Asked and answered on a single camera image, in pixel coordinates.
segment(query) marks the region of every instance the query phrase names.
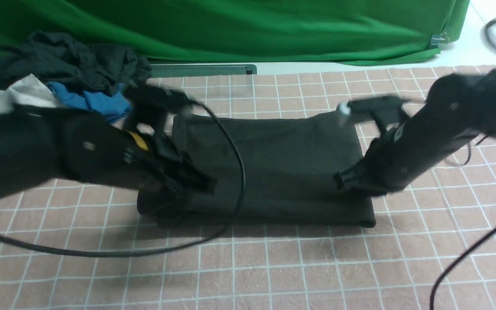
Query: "yellow label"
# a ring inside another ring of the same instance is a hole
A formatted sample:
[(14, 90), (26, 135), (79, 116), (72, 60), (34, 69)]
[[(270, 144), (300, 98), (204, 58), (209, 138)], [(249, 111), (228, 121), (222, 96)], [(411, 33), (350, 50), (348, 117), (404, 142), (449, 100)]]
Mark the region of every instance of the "yellow label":
[(144, 149), (145, 151), (148, 152), (148, 145), (146, 145), (146, 142), (143, 140), (143, 138), (141, 138), (138, 134), (136, 134), (135, 132), (132, 132), (132, 131), (128, 131), (130, 133), (130, 135), (133, 137), (133, 139), (135, 140), (135, 143), (137, 143), (137, 145)]

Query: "green backdrop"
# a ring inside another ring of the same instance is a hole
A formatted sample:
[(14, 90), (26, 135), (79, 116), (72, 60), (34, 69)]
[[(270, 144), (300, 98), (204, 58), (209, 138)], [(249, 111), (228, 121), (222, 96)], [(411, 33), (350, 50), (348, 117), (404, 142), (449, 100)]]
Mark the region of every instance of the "green backdrop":
[(36, 29), (197, 62), (430, 59), (460, 35), (470, 0), (0, 0), (0, 43)]

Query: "blue cloth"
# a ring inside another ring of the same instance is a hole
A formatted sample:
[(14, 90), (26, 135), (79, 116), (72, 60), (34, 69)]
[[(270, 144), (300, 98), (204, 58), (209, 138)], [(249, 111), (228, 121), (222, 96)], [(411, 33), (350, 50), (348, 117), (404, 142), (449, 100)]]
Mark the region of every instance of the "blue cloth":
[(76, 108), (89, 111), (97, 111), (102, 114), (107, 122), (116, 122), (124, 117), (131, 109), (130, 103), (122, 95), (123, 84), (118, 86), (119, 90), (110, 97), (103, 93), (83, 94), (71, 93), (61, 83), (48, 82), (47, 87), (53, 91), (55, 97), (69, 108)]

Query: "black cloth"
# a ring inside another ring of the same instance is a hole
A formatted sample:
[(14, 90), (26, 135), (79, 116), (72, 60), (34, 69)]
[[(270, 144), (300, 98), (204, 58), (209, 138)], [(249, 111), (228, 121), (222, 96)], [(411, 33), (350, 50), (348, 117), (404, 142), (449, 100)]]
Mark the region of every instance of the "black cloth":
[[(336, 172), (362, 157), (354, 126), (340, 128), (337, 114), (303, 119), (221, 118), (221, 122), (246, 168), (246, 199), (238, 223), (374, 227), (372, 200), (342, 196), (333, 180)], [(215, 193), (193, 194), (172, 208), (164, 208), (157, 196), (151, 199), (150, 194), (140, 193), (139, 212), (152, 213), (161, 227), (223, 224), (240, 187), (239, 167), (230, 145), (215, 122), (205, 116), (175, 118), (172, 138), (196, 167), (218, 180)]]
[(59, 82), (70, 92), (102, 92), (113, 96), (118, 84), (146, 81), (150, 64), (132, 47), (85, 45), (64, 33), (32, 33), (19, 47), (0, 57), (0, 90), (30, 73), (41, 82)]

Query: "pile of clothes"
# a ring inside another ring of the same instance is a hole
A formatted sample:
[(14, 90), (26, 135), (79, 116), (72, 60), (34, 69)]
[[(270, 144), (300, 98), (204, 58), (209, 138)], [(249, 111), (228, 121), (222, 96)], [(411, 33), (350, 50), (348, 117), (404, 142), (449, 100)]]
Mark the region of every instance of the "pile of clothes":
[(0, 57), (0, 113), (12, 104), (100, 112), (108, 122), (130, 110), (124, 85), (144, 83), (148, 59), (127, 46), (85, 45), (64, 33), (36, 31)]

